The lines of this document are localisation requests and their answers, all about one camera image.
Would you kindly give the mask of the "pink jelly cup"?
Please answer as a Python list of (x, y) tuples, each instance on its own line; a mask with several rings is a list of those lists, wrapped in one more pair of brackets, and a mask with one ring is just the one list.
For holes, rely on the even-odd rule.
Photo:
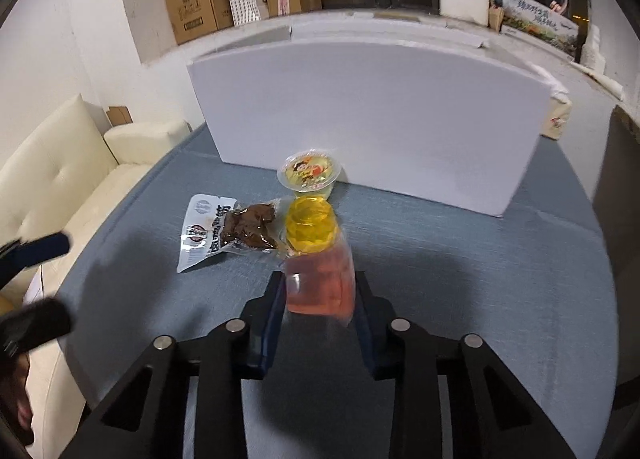
[(352, 250), (344, 238), (317, 253), (297, 254), (283, 263), (286, 307), (297, 315), (337, 319), (343, 325), (355, 310)]

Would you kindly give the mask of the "yellow jelly cup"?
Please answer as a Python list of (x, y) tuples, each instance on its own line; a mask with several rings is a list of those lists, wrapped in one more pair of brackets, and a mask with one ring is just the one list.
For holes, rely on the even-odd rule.
[(298, 197), (288, 208), (285, 236), (288, 246), (297, 253), (329, 249), (339, 233), (332, 205), (322, 197)]

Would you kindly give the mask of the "cream leather sofa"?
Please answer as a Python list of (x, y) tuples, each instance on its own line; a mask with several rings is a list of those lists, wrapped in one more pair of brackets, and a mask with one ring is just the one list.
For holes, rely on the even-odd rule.
[[(101, 132), (76, 95), (21, 143), (1, 169), (1, 240), (32, 241), (57, 231), (70, 252), (26, 269), (1, 291), (1, 309), (18, 309), (29, 289), (58, 292), (80, 253), (142, 177), (191, 133), (186, 121), (129, 123)], [(75, 434), (85, 397), (56, 342), (32, 351), (26, 392), (34, 458), (55, 458)]]

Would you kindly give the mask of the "dark braised meat packet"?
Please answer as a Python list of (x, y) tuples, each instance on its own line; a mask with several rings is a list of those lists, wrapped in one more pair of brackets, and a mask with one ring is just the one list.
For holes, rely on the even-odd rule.
[(198, 193), (186, 208), (177, 273), (224, 253), (285, 253), (284, 218), (290, 197), (243, 204), (236, 199)]

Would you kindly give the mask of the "cartoon lid jelly cup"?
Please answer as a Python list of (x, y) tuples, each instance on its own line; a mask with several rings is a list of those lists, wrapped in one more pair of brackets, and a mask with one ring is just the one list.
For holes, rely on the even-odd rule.
[(277, 171), (278, 181), (296, 197), (331, 196), (342, 173), (342, 164), (323, 150), (307, 150), (289, 156)]

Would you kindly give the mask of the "white cardboard box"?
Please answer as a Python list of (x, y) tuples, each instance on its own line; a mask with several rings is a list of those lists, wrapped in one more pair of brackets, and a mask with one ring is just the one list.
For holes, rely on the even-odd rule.
[(317, 149), (352, 184), (491, 216), (518, 189), (551, 104), (502, 48), (382, 22), (252, 36), (189, 74), (224, 162), (277, 170)]

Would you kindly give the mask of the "printed tissue box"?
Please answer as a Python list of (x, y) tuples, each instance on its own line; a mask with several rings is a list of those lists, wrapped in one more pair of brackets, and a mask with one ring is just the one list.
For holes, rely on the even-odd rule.
[(578, 47), (578, 25), (536, 0), (502, 0), (504, 34), (535, 37), (574, 59)]

